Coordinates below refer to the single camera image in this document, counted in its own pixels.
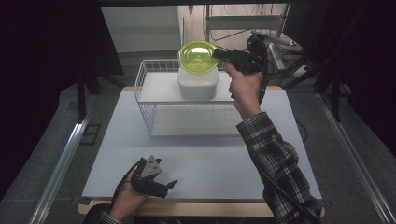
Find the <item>green bowl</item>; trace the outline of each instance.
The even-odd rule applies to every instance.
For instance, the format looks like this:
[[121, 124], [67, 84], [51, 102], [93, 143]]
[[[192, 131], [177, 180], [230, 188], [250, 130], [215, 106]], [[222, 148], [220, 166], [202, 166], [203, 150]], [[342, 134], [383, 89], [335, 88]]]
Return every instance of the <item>green bowl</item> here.
[[218, 65], [219, 59], [213, 58], [215, 46], [205, 41], [192, 41], [178, 52], [180, 65], [188, 72], [205, 74]]

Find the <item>wire basket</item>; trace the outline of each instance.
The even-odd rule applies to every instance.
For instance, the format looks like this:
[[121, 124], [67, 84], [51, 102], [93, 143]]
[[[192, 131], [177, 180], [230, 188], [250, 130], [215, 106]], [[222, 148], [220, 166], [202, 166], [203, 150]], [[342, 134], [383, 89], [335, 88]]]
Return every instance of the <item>wire basket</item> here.
[[151, 136], [238, 135], [241, 118], [228, 93], [225, 63], [218, 64], [219, 97], [183, 99], [177, 85], [178, 60], [144, 60], [134, 84], [137, 104]]

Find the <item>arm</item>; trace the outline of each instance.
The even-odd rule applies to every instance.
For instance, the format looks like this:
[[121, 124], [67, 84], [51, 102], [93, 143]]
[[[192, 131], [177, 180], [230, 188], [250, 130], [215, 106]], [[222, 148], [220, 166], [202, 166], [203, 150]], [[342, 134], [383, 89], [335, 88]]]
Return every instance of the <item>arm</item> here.
[[276, 223], [310, 223], [303, 214], [268, 183], [266, 176], [284, 190], [306, 211], [319, 217], [321, 206], [309, 192], [309, 184], [297, 166], [298, 156], [292, 145], [283, 141], [273, 122], [261, 112], [258, 102], [262, 75], [244, 76], [228, 63], [226, 72], [232, 78], [230, 92], [243, 121], [237, 125], [247, 151], [265, 186], [263, 197], [274, 213]]

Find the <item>hand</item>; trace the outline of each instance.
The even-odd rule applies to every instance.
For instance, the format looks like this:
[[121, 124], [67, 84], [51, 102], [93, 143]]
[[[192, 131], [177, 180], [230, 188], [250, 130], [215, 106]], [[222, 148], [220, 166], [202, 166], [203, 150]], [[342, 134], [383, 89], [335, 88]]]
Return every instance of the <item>hand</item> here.
[[262, 86], [262, 74], [243, 75], [231, 63], [226, 63], [225, 71], [232, 80], [229, 91], [235, 96], [233, 105], [242, 119], [248, 119], [261, 113], [259, 95]]
[[132, 171], [125, 180], [125, 183], [120, 188], [119, 196], [114, 202], [110, 215], [116, 220], [122, 221], [133, 212], [147, 199], [148, 195], [137, 193], [130, 182], [132, 179]]

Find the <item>plaid shirt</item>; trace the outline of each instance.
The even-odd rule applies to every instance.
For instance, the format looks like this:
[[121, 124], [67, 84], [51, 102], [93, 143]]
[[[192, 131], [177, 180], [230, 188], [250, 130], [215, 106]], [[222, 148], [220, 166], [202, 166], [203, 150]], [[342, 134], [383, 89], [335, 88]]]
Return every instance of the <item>plaid shirt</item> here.
[[122, 222], [111, 217], [108, 213], [102, 212], [100, 219], [96, 224], [122, 224]]
[[[260, 176], [265, 172], [294, 201], [319, 217], [321, 204], [309, 192], [309, 184], [297, 166], [297, 152], [291, 144], [283, 141], [268, 115], [262, 112], [245, 119], [236, 128], [241, 133], [250, 156], [259, 159], [255, 165]], [[273, 211], [276, 223], [311, 223], [286, 198], [266, 183], [265, 178], [262, 178], [262, 182], [266, 186], [262, 196]]]

